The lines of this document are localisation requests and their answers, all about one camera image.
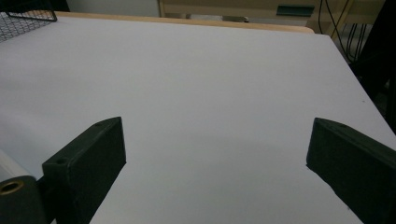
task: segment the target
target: white wall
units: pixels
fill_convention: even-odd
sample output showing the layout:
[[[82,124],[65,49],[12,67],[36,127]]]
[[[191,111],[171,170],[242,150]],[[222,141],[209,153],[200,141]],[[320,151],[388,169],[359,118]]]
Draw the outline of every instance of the white wall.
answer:
[[[158,0],[67,0],[72,12],[159,17]]]

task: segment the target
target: white surface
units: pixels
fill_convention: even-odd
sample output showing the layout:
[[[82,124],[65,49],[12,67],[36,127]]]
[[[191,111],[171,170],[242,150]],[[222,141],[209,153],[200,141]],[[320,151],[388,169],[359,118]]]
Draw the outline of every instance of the white surface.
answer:
[[[0,149],[0,182],[12,177],[29,175],[21,166]]]
[[[92,223],[360,223],[305,166],[315,117],[396,148],[329,37],[60,18],[0,44],[0,148],[28,171],[122,116]]]
[[[72,12],[160,17],[158,0],[67,0]]]

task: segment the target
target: screw hole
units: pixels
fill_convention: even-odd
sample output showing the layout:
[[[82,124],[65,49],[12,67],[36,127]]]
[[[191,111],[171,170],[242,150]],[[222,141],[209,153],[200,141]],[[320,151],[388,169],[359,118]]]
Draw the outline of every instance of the screw hole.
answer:
[[[23,182],[22,181],[11,181],[9,183],[6,183],[0,188],[0,195],[6,195],[13,193],[20,188],[22,188]]]

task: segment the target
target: white table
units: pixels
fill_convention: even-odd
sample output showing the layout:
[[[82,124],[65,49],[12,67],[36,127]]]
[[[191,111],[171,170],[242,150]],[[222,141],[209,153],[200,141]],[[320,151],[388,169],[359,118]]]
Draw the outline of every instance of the white table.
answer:
[[[0,148],[32,175],[122,116],[95,224],[361,223],[305,167],[313,120],[396,148],[325,35],[61,17],[0,52]]]

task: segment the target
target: metal mesh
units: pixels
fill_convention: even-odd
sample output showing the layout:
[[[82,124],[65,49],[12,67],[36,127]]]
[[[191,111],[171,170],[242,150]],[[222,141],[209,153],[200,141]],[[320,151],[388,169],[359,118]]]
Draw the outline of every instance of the metal mesh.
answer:
[[[0,0],[0,42],[57,21],[47,0]]]

